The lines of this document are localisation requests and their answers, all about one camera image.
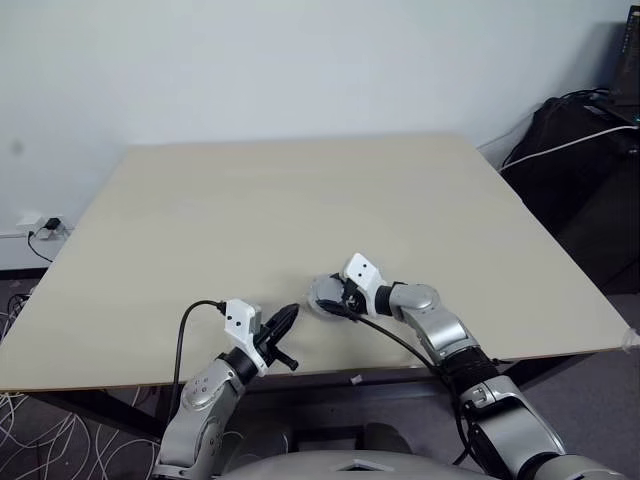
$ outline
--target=gray carpet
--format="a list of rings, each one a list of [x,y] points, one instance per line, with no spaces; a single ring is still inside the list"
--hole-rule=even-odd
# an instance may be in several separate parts
[[[32,285],[33,282],[0,282],[0,310],[4,310],[9,295],[28,291]],[[639,295],[615,296],[610,300],[630,324],[640,329]],[[130,402],[134,392],[118,390],[113,394]],[[589,456],[624,473],[632,480],[640,480],[639,350],[631,353],[607,352],[593,355],[530,387],[526,394],[556,428],[568,450]],[[153,411],[154,402],[155,398],[150,397],[141,408]],[[7,411],[6,407],[3,408],[0,418]],[[12,434],[19,441],[26,442],[55,425],[65,415],[64,411],[29,399],[16,411]],[[238,418],[236,415],[230,425],[241,430],[250,428],[248,423],[255,424],[261,418],[274,417],[294,421],[296,428],[384,422],[394,425],[408,440],[413,451],[419,455],[450,462],[460,451],[460,442],[449,413],[447,399],[443,396],[363,401],[358,404],[328,402],[322,405],[288,408],[286,412],[263,410],[251,415],[250,419]],[[86,423],[93,440],[97,425],[89,421]],[[2,426],[7,428],[8,421]],[[111,432],[113,430],[103,428],[101,445],[110,438]],[[3,438],[4,435],[0,432],[0,442]],[[120,433],[107,454],[132,439],[130,435]],[[64,438],[61,440],[56,444],[52,458],[61,451]],[[18,448],[11,440],[5,441],[0,447],[0,465]],[[86,439],[77,424],[65,454],[50,465],[47,478],[70,479],[80,467],[86,448]],[[22,450],[0,470],[0,478],[15,479],[44,464],[47,453],[47,446]],[[96,458],[93,452],[90,453],[87,465],[76,478],[87,478]],[[109,478],[144,479],[151,455],[152,449],[146,444],[134,444],[123,449],[114,456],[107,468]],[[464,465],[474,468],[470,463]],[[23,478],[45,478],[43,470]],[[91,478],[100,478],[99,471],[96,470]]]

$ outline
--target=white cable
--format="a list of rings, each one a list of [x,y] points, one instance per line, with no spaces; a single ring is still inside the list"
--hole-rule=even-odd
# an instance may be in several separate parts
[[[71,417],[72,414],[67,415],[64,420],[59,421],[58,423],[56,423],[53,427],[51,427],[49,430],[47,430],[46,432],[44,432],[43,434],[41,434],[40,436],[34,438],[33,440],[31,440],[29,443],[27,443],[27,447],[21,447],[18,450],[16,450],[9,458],[7,458],[4,463],[0,466],[0,472],[2,472],[5,467],[9,464],[9,462],[11,462],[11,460],[13,460],[14,457],[16,457],[20,452],[22,452],[25,448],[38,448],[42,445],[47,445],[48,443],[51,443],[53,440],[55,440],[56,438],[58,438],[60,435],[64,434],[64,432],[67,430],[67,428],[71,427],[71,424],[67,425],[67,427],[65,428],[65,430],[63,430],[61,433],[57,434],[53,439],[48,440],[44,443],[41,444],[37,444],[38,440],[40,440],[42,437],[47,436],[50,432],[52,432],[53,430],[55,430],[56,428],[58,428],[59,425],[62,425],[64,423],[67,422],[67,420],[69,420],[69,418]]]
[[[4,325],[2,326],[2,334],[0,334],[0,342],[2,342],[2,340],[4,340],[4,337],[7,336],[7,332],[9,331],[9,322],[10,321],[11,321],[11,317],[9,317],[9,320],[4,322]]]
[[[53,460],[49,460],[49,455],[47,455],[47,462],[44,465],[40,465],[39,467],[32,468],[28,472],[23,473],[22,475],[14,478],[13,480],[20,480],[20,479],[22,479],[24,477],[27,477],[27,476],[31,475],[33,472],[37,472],[41,468],[49,468],[49,464],[57,462],[58,460],[60,460],[60,458],[62,458],[62,456],[64,455],[65,451],[67,450],[67,447],[69,446],[69,441],[71,440],[71,436],[73,435],[73,428],[75,426],[75,422],[72,421],[69,425],[71,425],[71,432],[69,433],[69,436],[67,437],[67,440],[66,440],[64,446],[62,447],[62,451],[60,452],[60,454],[56,458],[54,458]],[[49,449],[49,454],[51,454],[51,450],[54,447],[54,443],[51,444],[51,449]]]
[[[8,438],[13,439],[13,437],[11,436],[11,429],[13,428],[13,421],[15,420],[15,409],[13,408],[13,402],[11,401],[11,398],[9,398],[9,397],[4,397],[4,398],[6,399],[6,401],[9,404],[9,413],[7,415],[5,415],[4,417],[2,417],[2,420],[0,420],[0,425],[4,423],[4,421],[7,419],[8,416],[11,417],[11,420],[9,422],[9,428],[7,430],[2,428],[2,432],[4,433],[4,438],[0,442],[0,447],[2,447],[2,445],[4,445],[4,442],[6,442]]]
[[[18,404],[17,404],[15,407],[13,407],[13,403],[11,403],[11,402],[10,402],[10,400],[11,400],[12,398],[14,398],[14,397],[12,397],[11,395],[8,395],[8,394],[6,394],[6,393],[5,393],[3,396],[4,396],[4,399],[6,400],[6,404],[7,404],[7,405],[9,405],[9,408],[10,408],[10,409],[11,409],[11,408],[13,408],[13,410],[14,410],[14,414],[15,414],[15,410],[18,410],[18,408],[20,407],[20,405],[22,405],[24,402],[26,402],[26,401],[29,399],[29,397],[27,397],[26,395],[20,395],[20,397],[24,397],[24,398],[23,398],[22,400],[20,400],[20,401],[18,402]],[[9,417],[10,415],[12,415],[12,413],[11,413],[11,412],[7,413],[4,417],[2,417],[2,419],[0,419],[0,424],[4,423],[4,421],[5,421],[5,420],[7,419],[7,417]]]
[[[19,299],[16,301],[16,304],[13,306],[10,312],[7,312],[9,315],[9,320],[15,320],[18,317],[18,314],[24,308],[24,304],[27,303],[25,299]]]
[[[498,172],[503,172],[507,168],[511,168],[514,165],[518,165],[519,163],[522,163],[525,160],[529,160],[529,159],[534,158],[534,157],[539,157],[540,155],[546,155],[547,153],[555,152],[555,151],[560,150],[562,148],[567,148],[567,147],[570,147],[571,145],[575,145],[576,143],[584,142],[586,140],[591,140],[592,138],[596,138],[596,137],[599,137],[601,135],[606,135],[608,133],[617,132],[618,130],[637,130],[637,129],[638,129],[638,127],[635,127],[635,126],[632,126],[632,125],[623,125],[621,127],[609,128],[609,129],[603,130],[601,132],[597,132],[597,133],[594,133],[594,134],[591,134],[591,135],[587,135],[586,137],[578,138],[577,140],[573,140],[571,142],[563,143],[562,145],[558,145],[557,147],[553,147],[553,148],[550,148],[548,150],[543,150],[542,152],[538,152],[538,153],[532,153],[531,155],[527,155],[525,157],[519,158],[518,160],[516,160],[514,162],[511,162],[511,163],[505,165],[504,167],[500,168],[498,170]]]
[[[109,457],[107,458],[107,461],[104,463],[104,467],[107,468],[109,466],[109,462],[111,462],[111,459],[120,451],[122,450],[124,447],[128,447],[129,445],[133,445],[135,443],[149,443],[151,444],[151,448],[153,449],[153,447],[159,447],[160,445],[156,442],[153,442],[151,440],[147,440],[146,438],[137,438],[135,440],[131,440],[129,442],[123,443],[122,445],[120,445],[118,448],[116,448],[113,452],[111,452],[111,455],[109,455]]]
[[[151,478],[151,472],[153,472],[153,466],[155,464],[156,464],[156,446],[151,444],[151,463],[149,464],[149,470],[147,470],[147,475],[144,477],[144,480],[149,480],[149,478]]]
[[[29,400],[29,397],[27,395],[25,395],[24,393],[16,393],[15,395],[10,395],[7,394],[9,396],[9,398],[22,398],[22,400],[20,400],[18,402],[18,405],[16,405],[16,410],[18,409],[18,407],[20,405],[22,405],[24,402],[26,402],[27,400]]]
[[[224,432],[222,434],[222,438],[226,437],[227,435],[238,435],[240,437],[241,440],[244,440],[244,435],[242,435],[240,432],[236,432],[234,430],[228,430],[226,432]]]
[[[131,401],[131,406],[135,405],[136,401],[138,400],[138,395],[140,395],[140,387],[138,387],[136,389],[136,393],[133,396],[133,400]],[[99,442],[100,442],[100,431],[101,430],[102,430],[102,425],[98,425],[98,429],[96,430],[96,441],[95,441],[95,444],[94,444],[94,449],[95,449],[95,453],[96,453],[96,461],[93,463],[93,466],[91,467],[91,470],[89,471],[89,475],[87,475],[87,480],[91,479],[91,475],[93,475],[93,472],[94,472],[94,470],[96,469],[96,467],[98,465],[100,466],[100,470],[102,471],[102,478],[104,480],[108,480],[109,479],[109,477],[107,477],[107,472],[105,470],[105,466],[102,463],[102,455],[104,455],[104,453],[107,451],[107,449],[111,446],[113,441],[118,436],[118,433],[120,433],[120,430],[116,430],[114,432],[114,434],[111,436],[111,438],[109,439],[107,444],[104,446],[102,451],[100,451]]]
[[[56,460],[59,458],[62,458],[62,456],[66,453],[67,446],[71,441],[71,437],[73,436],[73,431],[75,430],[75,428],[76,428],[76,416],[74,415],[73,420],[71,421],[71,431],[69,432],[69,436],[67,437],[67,441],[65,442],[64,447],[62,447],[62,450],[60,451],[60,455],[56,457]],[[43,477],[44,480],[47,480],[47,476],[49,475],[49,465],[53,463],[53,461],[51,461],[51,453],[53,452],[53,448],[56,446],[57,439],[58,437],[56,437],[56,439],[53,442],[51,442],[51,446],[49,447],[49,453],[47,453],[47,461],[44,463],[44,477]]]
[[[91,435],[89,435],[89,429],[87,428],[87,424],[78,415],[75,416],[75,420],[77,422],[80,422],[80,426],[83,428],[84,434],[87,437],[87,451],[84,453],[84,458],[82,459],[82,464],[80,465],[80,468],[76,470],[76,473],[73,474],[73,477],[71,477],[71,480],[76,480],[76,477],[80,475],[80,472],[82,472],[82,470],[84,469],[84,466],[87,464],[87,460],[89,460],[89,454],[91,453]]]

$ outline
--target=black cable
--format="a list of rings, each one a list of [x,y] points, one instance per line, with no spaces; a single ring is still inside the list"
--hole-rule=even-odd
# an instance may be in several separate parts
[[[213,300],[200,300],[189,305],[189,307],[182,314],[182,320],[180,320],[180,328],[178,329],[178,344],[176,347],[176,363],[173,368],[173,384],[171,388],[171,403],[169,404],[169,415],[167,418],[167,424],[173,418],[175,414],[176,406],[178,405],[178,383],[180,381],[180,361],[182,360],[182,341],[184,337],[184,327],[187,324],[187,319],[191,311],[199,307],[200,305],[212,305],[216,307],[220,312],[224,314],[224,302],[214,302]]]
[[[391,340],[393,340],[397,344],[399,344],[402,347],[404,347],[405,349],[407,349],[413,356],[415,356],[418,360],[420,360],[422,363],[424,363],[425,366],[429,369],[429,372],[431,372],[433,375],[439,375],[440,374],[440,371],[436,367],[434,367],[429,362],[429,360],[427,360],[427,358],[424,355],[422,355],[420,352],[418,352],[415,348],[413,348],[411,345],[409,345],[407,342],[402,340],[397,335],[394,335],[393,333],[391,333],[386,328],[382,328],[380,325],[377,325],[377,324],[373,323],[372,321],[367,320],[366,318],[362,318],[362,317],[358,316],[358,321],[364,323],[365,325],[368,325],[369,327],[373,328],[374,330],[377,330],[381,334],[389,337]]]
[[[462,451],[462,453],[460,455],[458,455],[458,457],[451,462],[451,465],[460,465],[462,462],[464,462],[464,459],[467,458],[467,456],[469,455],[469,450],[467,450],[466,448]]]
[[[13,300],[22,300],[22,302],[24,303],[26,300],[29,300],[29,295],[26,293],[16,293],[15,295],[11,295],[9,297],[9,300],[7,300],[7,315],[11,315],[12,312],[12,307],[11,307],[11,302],[13,302]]]
[[[42,259],[46,260],[46,261],[47,261],[47,262],[49,262],[49,263],[53,263],[53,260],[51,260],[50,258],[47,258],[47,257],[45,257],[44,255],[41,255],[40,253],[38,253],[38,252],[36,251],[36,249],[35,249],[35,248],[33,248],[33,245],[31,245],[31,237],[35,237],[35,235],[36,235],[35,233],[33,233],[33,232],[29,232],[29,234],[27,235],[27,245],[29,245],[29,248],[31,249],[31,251],[32,251],[33,253],[35,253],[37,256],[39,256],[40,258],[42,258]]]
[[[594,93],[600,93],[602,95],[606,95],[606,94],[609,93],[609,89],[600,87],[600,88],[591,88],[591,89],[587,89],[587,90],[576,90],[575,92],[565,93],[560,98],[570,98],[570,97],[579,97],[579,96],[585,96],[585,95],[593,95]]]
[[[458,436],[460,437],[460,441],[462,442],[462,445],[464,446],[464,450],[453,461],[453,465],[459,465],[460,463],[462,463],[462,461],[467,456],[471,456],[471,459],[474,462],[476,462],[478,465],[480,465],[478,463],[477,457],[473,453],[473,449],[471,447],[471,444],[470,444],[469,440],[467,439],[467,436],[466,436],[466,434],[464,432],[464,427],[462,426],[462,413],[461,413],[461,408],[460,408],[460,405],[459,405],[459,402],[458,402],[457,394],[453,390],[453,387],[451,385],[449,385],[449,383],[446,381],[446,379],[444,378],[442,372],[440,372],[440,370],[436,366],[434,366],[431,362],[429,362],[429,360],[427,360],[427,358],[424,355],[422,355],[420,352],[418,352],[415,348],[413,348],[407,342],[402,340],[400,337],[394,335],[393,333],[391,333],[387,329],[381,327],[380,325],[377,325],[376,323],[374,323],[374,322],[372,322],[370,320],[367,320],[366,318],[363,318],[361,315],[358,315],[357,313],[349,310],[346,307],[346,305],[343,305],[343,307],[345,308],[345,311],[348,314],[348,318],[350,318],[351,320],[355,320],[355,321],[364,323],[365,325],[373,328],[374,330],[378,331],[379,333],[382,333],[386,337],[390,338],[391,340],[393,340],[397,344],[399,344],[402,347],[404,347],[405,349],[407,349],[409,352],[411,352],[411,354],[413,354],[418,360],[420,360],[427,367],[427,369],[429,370],[429,372],[432,375],[436,376],[442,382],[442,384],[445,386],[445,388],[447,389],[447,391],[451,395],[451,399],[452,399],[451,406],[452,406],[452,409],[453,409],[453,416],[454,416],[455,421],[456,421],[456,429],[458,431]]]

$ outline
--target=electrical outlet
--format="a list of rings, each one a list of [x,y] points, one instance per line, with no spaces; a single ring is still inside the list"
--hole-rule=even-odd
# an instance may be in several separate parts
[[[55,230],[46,230],[43,227],[50,218],[57,218],[60,220],[60,225]],[[73,228],[64,215],[41,215],[39,213],[30,213],[23,216],[16,224],[16,228],[24,233],[25,236],[29,235],[29,232],[38,232],[36,240],[48,240],[58,238],[64,232],[70,232]]]
[[[39,213],[29,213],[20,219],[16,224],[16,228],[26,236],[29,232],[37,232],[47,223],[48,218]]]

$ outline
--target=white wall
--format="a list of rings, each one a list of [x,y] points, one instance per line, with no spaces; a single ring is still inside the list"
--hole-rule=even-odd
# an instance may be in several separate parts
[[[595,85],[629,5],[4,0],[0,269],[44,265],[2,237],[30,211],[76,222],[131,143],[433,130],[482,144]]]

